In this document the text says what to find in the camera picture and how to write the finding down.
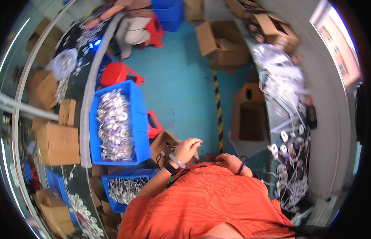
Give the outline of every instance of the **person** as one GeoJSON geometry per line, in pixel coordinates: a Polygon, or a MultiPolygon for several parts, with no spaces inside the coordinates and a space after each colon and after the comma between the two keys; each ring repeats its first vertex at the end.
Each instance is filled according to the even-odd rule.
{"type": "Polygon", "coordinates": [[[87,25],[92,28],[123,9],[128,11],[127,17],[123,17],[115,34],[115,38],[121,49],[121,61],[130,57],[132,45],[148,44],[151,34],[145,30],[145,27],[153,16],[151,1],[116,0],[113,7],[87,25]]]}
{"type": "MultiPolygon", "coordinates": [[[[189,138],[173,153],[186,164],[202,141],[189,138]]],[[[179,169],[177,163],[168,164],[179,169]]],[[[118,231],[125,238],[280,238],[292,227],[266,186],[236,156],[181,169],[166,190],[173,169],[166,165],[128,205],[118,231]]]]}

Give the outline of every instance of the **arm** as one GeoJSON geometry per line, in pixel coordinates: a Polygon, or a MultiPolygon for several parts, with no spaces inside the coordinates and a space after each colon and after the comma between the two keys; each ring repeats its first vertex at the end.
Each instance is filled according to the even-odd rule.
{"type": "MultiPolygon", "coordinates": [[[[176,147],[174,156],[183,164],[186,164],[191,160],[193,154],[196,152],[201,143],[202,141],[197,138],[189,138],[185,141],[182,141],[176,147]]],[[[179,168],[179,166],[172,160],[169,161],[169,164],[171,164],[175,169],[179,168]]],[[[165,168],[162,168],[159,173],[157,173],[146,185],[144,185],[137,197],[156,197],[164,191],[170,178],[171,173],[165,168]]]]}
{"type": "MultiPolygon", "coordinates": [[[[222,153],[219,156],[216,157],[217,165],[221,167],[226,167],[234,174],[237,174],[241,168],[242,162],[241,160],[236,157],[235,155],[230,155],[227,153],[222,153]]],[[[247,166],[244,167],[244,169],[241,171],[242,176],[252,177],[253,173],[250,168],[247,166]]]]}
{"type": "Polygon", "coordinates": [[[125,6],[115,5],[115,6],[111,7],[110,9],[108,9],[106,12],[104,12],[97,19],[92,20],[87,26],[89,28],[93,28],[94,26],[96,26],[97,24],[99,24],[101,21],[104,21],[107,18],[110,18],[110,17],[114,16],[117,12],[122,11],[123,8],[125,8],[125,6]]]}

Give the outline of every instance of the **floor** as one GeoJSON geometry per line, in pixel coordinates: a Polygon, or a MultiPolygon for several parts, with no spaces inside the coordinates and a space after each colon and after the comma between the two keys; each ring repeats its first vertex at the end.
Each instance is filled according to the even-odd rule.
{"type": "MultiPolygon", "coordinates": [[[[166,32],[164,46],[152,45],[140,50],[133,48],[124,63],[145,78],[141,89],[147,109],[154,110],[165,130],[173,132],[180,140],[200,138],[198,150],[203,160],[206,153],[219,154],[217,108],[211,66],[202,57],[195,34],[195,26],[183,22],[178,32],[166,32]]],[[[229,75],[217,71],[223,116],[224,152],[236,155],[229,138],[231,130],[233,96],[247,81],[250,66],[229,75]]],[[[265,152],[255,155],[255,168],[265,165],[265,152]]]]}

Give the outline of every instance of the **hand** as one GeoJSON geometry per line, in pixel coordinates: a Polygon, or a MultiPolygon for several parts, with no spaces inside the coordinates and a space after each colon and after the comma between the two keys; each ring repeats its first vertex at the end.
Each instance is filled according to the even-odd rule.
{"type": "Polygon", "coordinates": [[[94,19],[91,22],[89,22],[89,24],[87,24],[87,28],[91,29],[95,27],[98,23],[100,23],[100,20],[98,18],[94,19]]]}
{"type": "MultiPolygon", "coordinates": [[[[234,174],[237,174],[240,170],[240,167],[242,165],[241,160],[236,157],[235,155],[230,155],[228,153],[222,153],[219,156],[216,157],[216,165],[219,165],[220,167],[226,167],[229,171],[233,172],[234,174]]],[[[241,175],[252,177],[253,173],[250,168],[247,166],[244,166],[244,169],[241,171],[241,175]]]]}
{"type": "Polygon", "coordinates": [[[200,147],[202,140],[198,138],[189,138],[185,141],[181,141],[177,146],[174,152],[174,156],[181,161],[183,164],[188,163],[191,160],[192,156],[197,151],[197,148],[200,147]]]}

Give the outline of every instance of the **window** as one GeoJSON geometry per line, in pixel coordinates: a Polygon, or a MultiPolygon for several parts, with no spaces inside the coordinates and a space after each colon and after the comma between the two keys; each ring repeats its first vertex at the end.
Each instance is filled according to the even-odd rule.
{"type": "Polygon", "coordinates": [[[324,7],[317,7],[310,21],[317,28],[322,40],[332,53],[344,85],[348,86],[359,79],[361,72],[356,49],[337,11],[329,2],[326,2],[324,7]]]}
{"type": "Polygon", "coordinates": [[[335,53],[336,55],[340,54],[340,50],[338,49],[337,46],[334,47],[333,51],[334,51],[334,53],[335,53]]]}

